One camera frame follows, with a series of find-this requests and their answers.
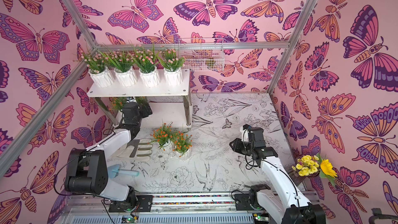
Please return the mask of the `pink flower pot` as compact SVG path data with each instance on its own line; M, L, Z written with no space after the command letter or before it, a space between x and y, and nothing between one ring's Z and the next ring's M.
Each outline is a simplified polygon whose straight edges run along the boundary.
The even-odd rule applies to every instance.
M175 87L182 83L182 67L185 58L178 56L175 49L163 49L159 51L159 62L164 70L164 77L169 86Z
M137 83L137 75L134 70L134 62L127 51L103 52L102 56L108 66L114 69L117 81L123 87L131 87Z
M102 53L96 51L91 54L79 51L77 53L77 61L86 64L91 79L99 88L110 87L115 82L115 78Z
M132 60L139 68L140 78L144 86L152 88L159 85L161 81L157 67L159 55L154 45L151 48L134 45L133 51Z

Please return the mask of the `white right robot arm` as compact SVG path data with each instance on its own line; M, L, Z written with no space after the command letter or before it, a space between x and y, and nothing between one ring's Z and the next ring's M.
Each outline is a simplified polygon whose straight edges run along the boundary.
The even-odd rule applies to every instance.
M325 224L326 216L319 204L313 204L298 189L283 167L274 148L266 145L263 129L248 124L240 128L241 138L230 142L236 153L250 157L271 182L250 187L250 207L264 210L254 217L256 224Z

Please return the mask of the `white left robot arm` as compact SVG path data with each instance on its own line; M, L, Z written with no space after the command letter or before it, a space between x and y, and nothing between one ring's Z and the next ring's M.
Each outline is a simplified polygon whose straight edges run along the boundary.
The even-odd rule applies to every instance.
M138 171L122 171L120 165L109 166L108 159L148 161L153 145L148 139L138 140L143 114L135 101L122 109L122 120L112 134L86 149L70 152L66 165L64 189L75 195L93 195L110 200L115 209L131 212L139 201L132 186L122 185L114 178L119 174L139 176Z

